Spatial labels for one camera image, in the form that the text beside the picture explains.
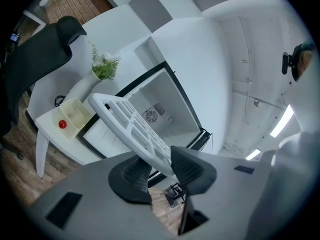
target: office chair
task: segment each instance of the office chair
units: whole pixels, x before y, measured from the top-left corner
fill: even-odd
[[[87,35],[78,20],[65,16],[33,35],[8,56],[0,71],[0,136],[19,121],[19,99],[36,81],[66,64],[72,57],[70,44],[80,35]],[[21,158],[20,151],[3,144]]]

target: light strip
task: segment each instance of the light strip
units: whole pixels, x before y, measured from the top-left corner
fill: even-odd
[[[294,115],[294,111],[292,110],[291,106],[288,105],[282,118],[280,119],[276,127],[273,129],[273,131],[270,133],[270,135],[274,138],[277,137],[279,133],[281,133],[281,131],[285,128],[285,126],[287,125],[287,123],[289,122],[289,120],[293,115]]]
[[[251,160],[252,158],[255,158],[257,155],[259,155],[260,153],[261,153],[261,150],[256,149],[250,155],[248,155],[245,159]]]

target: white vase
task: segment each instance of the white vase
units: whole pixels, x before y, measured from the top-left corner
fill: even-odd
[[[40,6],[40,7],[44,7],[48,2],[49,2],[49,0],[41,0],[41,1],[39,2],[39,6]]]
[[[102,80],[99,79],[92,70],[90,70],[84,78],[77,82],[74,87],[72,87],[72,89],[64,98],[64,102],[69,99],[76,98],[83,103],[93,88],[100,82],[102,82]]]

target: plastic container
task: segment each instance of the plastic container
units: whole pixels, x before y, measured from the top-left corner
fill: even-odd
[[[57,113],[53,116],[53,123],[67,140],[71,140],[77,136],[91,117],[92,115],[81,101],[72,98],[59,106]]]

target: desk leg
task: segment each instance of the desk leg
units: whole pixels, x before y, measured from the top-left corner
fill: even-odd
[[[37,16],[33,15],[31,12],[24,10],[23,14],[27,17],[29,17],[30,19],[34,20],[36,23],[38,23],[40,26],[37,27],[37,29],[33,32],[32,35],[35,35],[36,33],[38,33],[40,30],[42,30],[47,23],[45,23],[43,20],[39,19]]]
[[[38,130],[35,147],[35,167],[36,174],[38,174],[38,176],[41,178],[45,174],[45,163],[48,145],[49,140],[44,136],[44,134],[40,130]]]

